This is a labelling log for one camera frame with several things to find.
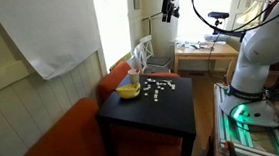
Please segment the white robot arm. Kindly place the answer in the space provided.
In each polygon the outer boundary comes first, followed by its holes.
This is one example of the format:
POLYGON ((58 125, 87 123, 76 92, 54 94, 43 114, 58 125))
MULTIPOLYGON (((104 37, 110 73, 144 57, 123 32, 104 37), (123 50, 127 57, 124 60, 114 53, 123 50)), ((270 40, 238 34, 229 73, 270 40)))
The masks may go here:
POLYGON ((233 79, 220 109, 248 125, 279 126, 273 104, 263 97, 269 68, 279 62, 279 0, 265 23, 243 36, 233 79))

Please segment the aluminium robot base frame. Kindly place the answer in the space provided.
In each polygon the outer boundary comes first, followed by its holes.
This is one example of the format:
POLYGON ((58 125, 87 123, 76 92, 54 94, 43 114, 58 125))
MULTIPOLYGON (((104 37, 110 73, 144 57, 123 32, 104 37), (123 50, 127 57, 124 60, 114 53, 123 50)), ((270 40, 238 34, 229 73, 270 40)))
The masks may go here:
POLYGON ((279 128, 259 128, 234 121, 220 109, 225 96, 222 84, 216 83, 214 126, 217 156, 230 156, 227 141, 233 143, 237 156, 279 156, 279 128))

